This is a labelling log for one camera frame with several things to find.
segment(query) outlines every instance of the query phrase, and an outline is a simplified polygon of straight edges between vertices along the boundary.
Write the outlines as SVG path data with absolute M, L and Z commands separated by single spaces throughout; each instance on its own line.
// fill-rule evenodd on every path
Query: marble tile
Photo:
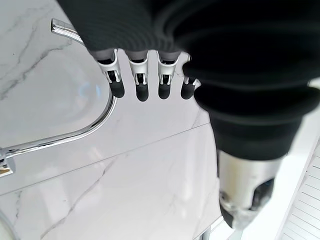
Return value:
M 50 33 L 51 18 L 68 21 L 53 0 L 10 1 L 0 9 L 0 146 L 79 129 L 102 112 L 108 83 L 87 50 Z M 158 97 L 156 53 L 150 53 L 149 99 L 139 102 L 130 66 L 118 53 L 126 94 L 109 120 L 75 142 L 15 157 L 16 173 L 0 195 L 145 146 L 209 122 L 194 99 L 180 97 L 183 54 L 167 100 Z
M 209 124 L 0 196 L 21 240 L 192 239 L 220 216 Z

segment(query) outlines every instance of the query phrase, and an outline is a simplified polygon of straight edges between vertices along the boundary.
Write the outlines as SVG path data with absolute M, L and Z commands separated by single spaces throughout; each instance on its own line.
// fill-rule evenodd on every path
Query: prosthetic hand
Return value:
M 128 55 L 141 101 L 149 95 L 148 50 L 158 51 L 162 99 L 180 52 L 189 53 L 181 96 L 190 98 L 201 82 L 194 97 L 214 132 L 221 213 L 230 227 L 245 228 L 270 199 L 303 116 L 320 101 L 308 86 L 320 76 L 320 2 L 58 2 L 76 30 L 52 22 L 53 32 L 83 41 L 118 98 L 125 88 L 116 49 Z

